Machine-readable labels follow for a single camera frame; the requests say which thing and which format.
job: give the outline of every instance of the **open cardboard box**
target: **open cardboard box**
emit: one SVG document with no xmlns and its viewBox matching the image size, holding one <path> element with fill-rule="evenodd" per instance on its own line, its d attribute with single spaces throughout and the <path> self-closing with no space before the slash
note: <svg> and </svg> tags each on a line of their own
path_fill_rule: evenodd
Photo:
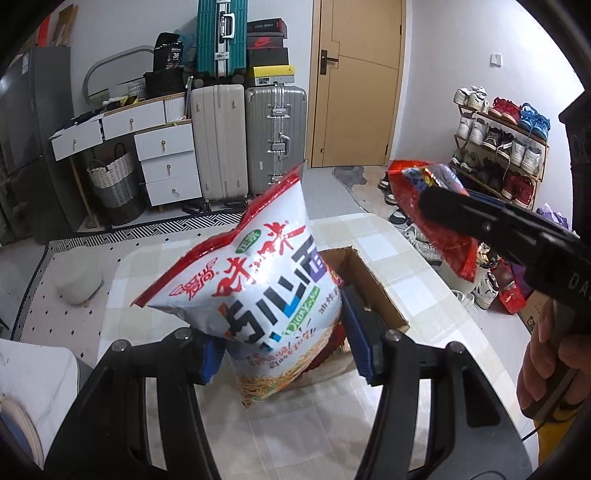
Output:
<svg viewBox="0 0 591 480">
<path fill-rule="evenodd" d="M 406 333 L 408 322 L 394 306 L 383 285 L 371 273 L 353 247 L 336 248 L 320 252 L 324 261 L 335 270 L 346 285 L 354 285 L 366 307 L 382 317 L 390 329 Z M 303 373 L 285 390 L 308 387 L 356 369 L 350 351 L 337 351 L 319 367 Z"/>
</svg>

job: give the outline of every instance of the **cable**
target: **cable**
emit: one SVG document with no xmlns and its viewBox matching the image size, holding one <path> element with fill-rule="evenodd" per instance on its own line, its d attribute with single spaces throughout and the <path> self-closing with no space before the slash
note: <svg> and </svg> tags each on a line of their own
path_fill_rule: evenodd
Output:
<svg viewBox="0 0 591 480">
<path fill-rule="evenodd" d="M 538 433 L 540 431 L 540 429 L 546 425 L 546 420 L 544 420 L 542 423 L 540 423 L 540 426 L 537 427 L 535 430 L 533 430 L 532 432 L 529 432 L 525 437 L 523 437 L 521 439 L 522 442 L 526 441 L 528 438 L 530 438 L 532 435 L 535 435 L 536 433 Z"/>
</svg>

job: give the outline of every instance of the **human hand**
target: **human hand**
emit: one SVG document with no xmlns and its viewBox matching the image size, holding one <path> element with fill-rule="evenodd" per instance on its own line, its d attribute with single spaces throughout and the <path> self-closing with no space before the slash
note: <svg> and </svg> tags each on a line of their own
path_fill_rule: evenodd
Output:
<svg viewBox="0 0 591 480">
<path fill-rule="evenodd" d="M 591 336 L 567 336 L 556 352 L 550 345 L 554 329 L 552 303 L 549 300 L 544 306 L 540 321 L 536 324 L 525 350 L 517 379 L 517 399 L 522 410 L 545 396 L 546 379 L 554 373 L 557 357 L 568 367 L 580 370 L 565 393 L 564 402 L 578 405 L 587 398 L 591 390 Z"/>
</svg>

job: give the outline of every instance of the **door frame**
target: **door frame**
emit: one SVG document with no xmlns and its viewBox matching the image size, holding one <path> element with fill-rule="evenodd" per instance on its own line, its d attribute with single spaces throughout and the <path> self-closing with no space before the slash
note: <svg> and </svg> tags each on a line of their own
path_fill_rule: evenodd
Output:
<svg viewBox="0 0 591 480">
<path fill-rule="evenodd" d="M 306 125 L 306 156 L 308 167 L 321 167 L 322 165 L 312 159 L 312 146 L 314 145 L 314 126 L 316 124 L 316 102 L 318 88 L 318 68 L 320 58 L 320 13 L 322 0 L 313 0 L 312 7 L 312 42 L 310 47 L 310 83 L 308 87 L 308 120 Z M 396 98 L 394 100 L 394 111 L 392 112 L 392 126 L 388 150 L 386 151 L 385 165 L 389 163 L 392 145 L 394 143 L 394 134 L 396 119 L 398 116 L 398 107 L 400 105 L 400 94 L 402 91 L 402 71 L 404 69 L 404 51 L 406 41 L 406 0 L 402 3 L 402 34 L 400 39 L 400 62 L 398 65 L 398 84 L 396 85 Z"/>
</svg>

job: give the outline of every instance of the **snack bag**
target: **snack bag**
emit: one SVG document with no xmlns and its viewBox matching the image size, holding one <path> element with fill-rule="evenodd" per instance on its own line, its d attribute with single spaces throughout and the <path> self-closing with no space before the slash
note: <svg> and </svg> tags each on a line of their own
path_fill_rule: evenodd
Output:
<svg viewBox="0 0 591 480">
<path fill-rule="evenodd" d="M 234 230 L 195 246 L 134 302 L 229 340 L 245 407 L 306 370 L 338 324 L 337 280 L 307 221 L 294 170 Z"/>
<path fill-rule="evenodd" d="M 392 194 L 403 211 L 417 224 L 455 274 L 473 282 L 478 241 L 425 219 L 418 205 L 422 192 L 430 186 L 468 195 L 456 175 L 441 164 L 422 160 L 394 160 L 388 169 L 388 178 Z"/>
</svg>

